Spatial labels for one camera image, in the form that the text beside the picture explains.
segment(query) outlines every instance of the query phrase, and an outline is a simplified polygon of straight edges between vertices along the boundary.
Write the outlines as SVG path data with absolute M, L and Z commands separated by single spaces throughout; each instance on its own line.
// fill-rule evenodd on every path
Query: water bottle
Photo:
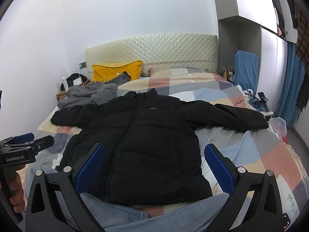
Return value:
M 66 81 L 65 76 L 62 77 L 62 82 L 63 82 L 63 86 L 64 86 L 65 91 L 68 91 L 69 86 L 68 86 L 68 82 Z

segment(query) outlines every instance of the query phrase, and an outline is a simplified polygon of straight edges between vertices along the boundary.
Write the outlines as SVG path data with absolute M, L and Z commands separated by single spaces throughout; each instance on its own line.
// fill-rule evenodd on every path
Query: black bag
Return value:
M 82 74 L 78 74 L 78 73 L 73 73 L 72 75 L 70 75 L 67 79 L 66 79 L 66 82 L 68 83 L 68 86 L 69 88 L 72 87 L 74 84 L 73 84 L 73 81 L 78 79 L 79 76 L 81 77 L 81 81 L 84 83 L 87 81 L 87 77 L 85 77 L 84 75 Z M 65 90 L 64 89 L 64 85 L 63 83 L 61 84 L 60 86 L 60 90 Z

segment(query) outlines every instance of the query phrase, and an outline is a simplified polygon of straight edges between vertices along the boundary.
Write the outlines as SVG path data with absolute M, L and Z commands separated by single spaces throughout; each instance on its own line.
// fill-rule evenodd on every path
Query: white wall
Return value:
M 308 123 L 309 123 L 309 105 L 307 105 L 307 107 L 302 110 L 302 112 L 299 115 L 298 121 L 294 124 L 294 128 L 309 147 Z
M 62 0 L 14 0 L 0 21 L 0 140 L 35 130 L 68 75 Z
M 85 49 L 99 44 L 151 34 L 217 31 L 214 0 L 63 0 L 70 73 L 85 61 Z

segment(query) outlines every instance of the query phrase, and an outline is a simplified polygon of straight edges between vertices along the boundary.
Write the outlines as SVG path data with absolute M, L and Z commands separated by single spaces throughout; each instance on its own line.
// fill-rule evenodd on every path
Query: bottle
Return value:
M 233 75 L 233 73 L 232 73 L 232 68 L 229 68 L 229 76 L 228 76 L 228 80 L 230 80 L 230 81 L 232 81 L 232 75 Z
M 68 82 L 66 81 L 65 76 L 62 77 L 62 82 L 63 82 L 63 86 L 64 86 L 65 91 L 68 91 L 69 86 L 68 86 Z

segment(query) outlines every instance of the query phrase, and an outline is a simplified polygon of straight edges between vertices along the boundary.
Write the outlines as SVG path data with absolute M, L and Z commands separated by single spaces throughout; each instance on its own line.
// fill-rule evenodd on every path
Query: blue gripper pad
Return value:
M 78 195 L 88 190 L 104 158 L 105 147 L 100 144 L 76 176 L 75 191 Z
M 232 194 L 235 189 L 233 176 L 210 145 L 205 147 L 204 156 L 223 192 Z

